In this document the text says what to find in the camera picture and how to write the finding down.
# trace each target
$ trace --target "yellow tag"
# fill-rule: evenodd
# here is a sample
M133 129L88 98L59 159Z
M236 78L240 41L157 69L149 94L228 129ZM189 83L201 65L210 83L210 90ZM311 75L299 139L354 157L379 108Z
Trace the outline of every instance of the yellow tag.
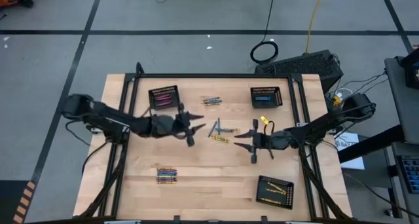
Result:
M268 119L266 119L266 117L262 116L261 119L266 125L269 123L269 121L268 121Z

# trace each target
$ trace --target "gray floor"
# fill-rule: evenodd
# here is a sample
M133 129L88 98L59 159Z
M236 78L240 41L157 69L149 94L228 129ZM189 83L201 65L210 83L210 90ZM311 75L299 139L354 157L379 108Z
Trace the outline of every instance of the gray floor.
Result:
M0 14L0 179L31 179L46 133L73 63L94 0L34 0L32 9L8 7ZM417 0L391 0L407 31L418 31ZM100 0L91 30L252 30L264 29L270 0ZM269 30L307 30L316 0L274 0ZM11 35L2 30L79 30L79 35ZM322 0L313 30L397 31L384 0ZM140 61L147 73L253 73L249 52L262 35L89 35L70 93L100 99L106 75L133 72ZM302 54L306 35L268 35L279 45L278 59ZM418 36L409 36L419 44ZM312 36L310 52L329 49L345 73L342 83L382 73L384 59L406 55L398 35ZM257 52L268 57L269 49ZM356 90L360 84L348 88ZM354 127L372 136L398 123L388 83L368 91L376 115ZM60 120L26 221L70 218L88 148ZM73 125L86 140L89 133ZM389 208L362 187L348 186L354 216L394 222Z

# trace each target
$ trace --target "yellow cable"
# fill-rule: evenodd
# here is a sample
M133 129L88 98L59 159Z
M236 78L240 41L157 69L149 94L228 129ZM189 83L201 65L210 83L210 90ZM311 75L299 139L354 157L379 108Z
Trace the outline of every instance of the yellow cable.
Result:
M306 53L307 54L308 54L308 47L310 46L310 35L311 35L311 32L312 32L313 21L314 21L314 17L316 16L316 13L317 13L317 8L320 5L320 1L321 0L317 0L316 7L313 10L312 19L310 20L310 27L308 28L307 46L306 46Z

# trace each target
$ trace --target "floor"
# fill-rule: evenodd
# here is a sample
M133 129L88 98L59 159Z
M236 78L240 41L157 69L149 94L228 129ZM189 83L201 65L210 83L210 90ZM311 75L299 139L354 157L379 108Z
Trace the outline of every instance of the floor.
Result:
M263 38L270 5L270 0L34 2L32 9L0 9L0 15L9 14L0 21L0 96L6 99L0 105L0 180L39 180L27 222L73 214L88 148L64 129L59 112L68 94L100 99L106 75L133 72L136 62L147 73L253 73L249 52ZM310 52L337 54L342 83L380 74L385 58L404 56L419 43L416 3L322 0ZM266 38L279 45L278 59L304 52L315 4L274 0ZM257 58L271 51L261 49ZM398 124L388 82L367 95L377 103L376 115L352 131L372 136ZM89 140L83 126L73 128ZM364 188L349 185L348 192L358 219L395 221L382 212L390 206Z

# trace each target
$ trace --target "wooden tabletop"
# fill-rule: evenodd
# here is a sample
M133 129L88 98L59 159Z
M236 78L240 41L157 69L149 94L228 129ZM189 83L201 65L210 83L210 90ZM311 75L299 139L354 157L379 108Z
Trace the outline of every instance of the wooden tabletop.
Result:
M108 75L102 102L118 108L124 75ZM312 120L327 112L318 75L303 75L310 118ZM229 144L208 138L218 117L222 127L239 128L247 132L253 119L259 119L259 131L263 131L260 117L275 122L275 130L295 125L286 79L140 79L134 116L140 116L149 106L148 90L177 85L185 109L203 119L192 125L206 123L194 136L195 145L188 147L185 140L173 137L153 139L131 134L128 155L122 182L118 219L173 219L182 220L236 220L256 221L262 215L270 221L308 221L308 203L300 158L296 149L274 151L271 160L268 151L258 150L257 164L250 163L250 153L234 145L232 141L251 143L251 139L236 139L228 134ZM249 97L250 87L278 86L283 105L275 109L254 109ZM295 92L302 119L300 96ZM130 92L126 110L130 102ZM204 98L220 96L221 105L205 107ZM176 109L165 109L157 114L175 115ZM93 136L90 152L104 142L102 135ZM94 200L103 186L110 145L95 154L86 165L74 214L80 214ZM326 143L317 147L323 184L333 200L348 215L352 215L342 177L342 170L335 148ZM176 184L156 183L156 168L177 169ZM255 201L259 175L291 181L295 184L292 210L277 208ZM109 193L107 214L113 191ZM318 193L313 186L316 210L321 217Z

